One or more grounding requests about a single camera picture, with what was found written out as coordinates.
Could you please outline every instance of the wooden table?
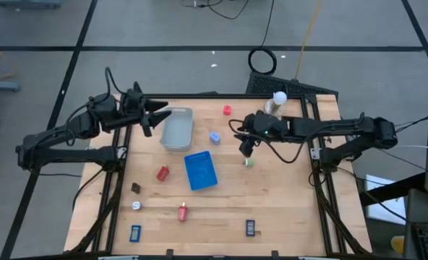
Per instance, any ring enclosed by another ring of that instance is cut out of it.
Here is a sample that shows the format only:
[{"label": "wooden table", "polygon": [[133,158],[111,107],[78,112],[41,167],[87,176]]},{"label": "wooden table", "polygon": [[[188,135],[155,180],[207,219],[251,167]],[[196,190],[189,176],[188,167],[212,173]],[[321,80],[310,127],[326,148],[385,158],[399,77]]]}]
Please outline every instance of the wooden table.
[{"label": "wooden table", "polygon": [[[142,129],[132,130],[124,185],[121,194],[113,254],[164,255],[173,249],[176,255],[270,256],[277,250],[281,256],[324,256],[320,217],[314,188],[308,184],[311,172],[308,149],[303,149],[293,164],[281,162],[267,145],[255,147],[256,163],[245,168],[244,157],[238,151],[240,141],[228,127],[232,118],[262,109],[264,100],[168,100],[171,107],[189,107],[194,111],[192,148],[188,152],[167,152],[160,145],[162,126],[145,138]],[[322,120],[339,119],[333,95],[318,95]],[[223,106],[229,104],[232,114],[224,116]],[[302,116],[298,100],[285,104],[287,116]],[[221,144],[210,143],[209,133],[221,135]],[[111,144],[111,134],[94,138],[90,146]],[[328,147],[345,142],[332,137]],[[286,158],[291,159],[297,144],[273,143]],[[218,185],[201,191],[191,191],[184,166],[184,156],[209,150],[218,177]],[[170,174],[164,182],[156,179],[162,165]],[[349,162],[340,167],[352,170]],[[99,166],[85,165],[81,184]],[[79,196],[65,245],[76,246],[95,221],[100,204],[104,174],[93,181]],[[131,191],[132,183],[141,185],[141,193]],[[356,181],[343,171],[333,174],[339,212],[342,221],[360,244],[371,251],[367,226],[361,209]],[[132,202],[142,203],[140,211],[132,210]],[[179,206],[188,207],[186,222],[179,222]],[[329,219],[333,250],[338,251],[333,224]],[[245,236],[245,220],[255,220],[255,237]],[[139,243],[130,243],[132,225],[141,225]],[[108,223],[103,226],[100,248],[105,247]]]}]

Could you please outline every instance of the white ball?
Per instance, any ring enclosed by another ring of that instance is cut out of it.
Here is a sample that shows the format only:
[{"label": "white ball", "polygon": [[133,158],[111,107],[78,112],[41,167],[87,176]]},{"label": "white ball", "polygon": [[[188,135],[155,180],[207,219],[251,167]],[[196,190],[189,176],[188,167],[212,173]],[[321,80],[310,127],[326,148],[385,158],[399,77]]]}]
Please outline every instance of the white ball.
[{"label": "white ball", "polygon": [[282,91],[273,93],[273,102],[277,105],[283,105],[287,99],[286,94]]}]

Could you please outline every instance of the yellow cable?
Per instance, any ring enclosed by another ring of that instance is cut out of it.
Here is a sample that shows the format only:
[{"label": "yellow cable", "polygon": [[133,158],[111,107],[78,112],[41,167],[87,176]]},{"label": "yellow cable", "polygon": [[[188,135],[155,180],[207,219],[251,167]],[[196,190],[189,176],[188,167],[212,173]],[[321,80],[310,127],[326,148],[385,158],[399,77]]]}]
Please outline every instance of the yellow cable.
[{"label": "yellow cable", "polygon": [[304,57],[304,49],[306,48],[307,40],[309,40],[310,32],[312,31],[312,26],[314,26],[314,22],[317,19],[318,12],[320,11],[320,7],[322,6],[322,0],[318,0],[317,7],[315,8],[314,16],[312,16],[312,20],[310,21],[309,28],[306,32],[306,37],[304,38],[304,41],[302,42],[302,48],[301,48],[301,54],[299,55],[299,61],[298,61],[298,69],[296,70],[296,75],[294,76],[294,79],[298,78],[299,70],[301,69],[301,62],[302,57]]},{"label": "yellow cable", "polygon": [[5,59],[5,60],[10,64],[10,66],[12,66],[12,68],[13,68],[13,70],[14,70],[14,73],[1,75],[1,76],[0,76],[0,79],[8,79],[8,78],[11,78],[11,77],[15,77],[15,76],[18,74],[18,68],[17,68],[17,66],[16,66],[16,65],[14,65],[14,63],[13,63],[12,61],[10,61],[10,59],[9,59],[9,58],[7,58],[7,57],[5,56],[5,54],[4,54],[3,52],[1,52],[1,51],[0,51],[0,56],[1,56],[3,59]]}]

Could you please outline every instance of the concrete floor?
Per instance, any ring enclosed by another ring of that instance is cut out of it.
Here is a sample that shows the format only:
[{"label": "concrete floor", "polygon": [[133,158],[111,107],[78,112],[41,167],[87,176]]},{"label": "concrete floor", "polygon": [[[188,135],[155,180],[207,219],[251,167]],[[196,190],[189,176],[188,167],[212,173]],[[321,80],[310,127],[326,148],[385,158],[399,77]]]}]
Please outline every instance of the concrete floor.
[{"label": "concrete floor", "polygon": [[[428,1],[409,1],[428,40]],[[234,14],[243,1],[225,1],[221,12]],[[276,0],[266,45],[298,46],[317,1]],[[65,0],[57,10],[1,8],[1,46],[75,46],[90,0]],[[262,41],[270,1],[251,0],[234,21],[209,9],[184,8],[177,0],[99,0],[85,46],[255,46]],[[310,46],[421,46],[399,1],[324,1]],[[45,130],[72,52],[7,51],[20,68],[17,93],[0,92],[0,253],[19,205],[28,173],[17,167],[14,147],[23,136]],[[274,76],[290,79],[299,52],[275,52]],[[110,66],[118,85],[137,80],[146,93],[244,93],[248,51],[82,52],[57,125],[90,95],[106,90],[103,70]],[[269,59],[254,57],[258,69]],[[9,66],[0,59],[0,72]],[[424,52],[307,52],[301,82],[337,90],[344,118],[382,116],[403,123],[428,114],[428,58]],[[399,134],[401,144],[426,144],[427,123]],[[80,142],[77,147],[86,147]],[[422,149],[392,149],[424,165]],[[394,180],[420,170],[368,151],[354,163],[359,176]],[[45,173],[80,174],[82,165],[55,165]],[[12,257],[62,252],[78,178],[41,177]]]}]

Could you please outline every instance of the light blue block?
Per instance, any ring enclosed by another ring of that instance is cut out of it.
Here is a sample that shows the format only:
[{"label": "light blue block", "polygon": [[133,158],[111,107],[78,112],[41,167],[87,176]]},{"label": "light blue block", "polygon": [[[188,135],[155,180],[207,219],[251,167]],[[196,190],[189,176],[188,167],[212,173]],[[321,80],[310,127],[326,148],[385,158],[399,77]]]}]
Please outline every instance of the light blue block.
[{"label": "light blue block", "polygon": [[221,136],[216,132],[211,132],[209,134],[209,139],[213,144],[220,144],[221,143]]}]

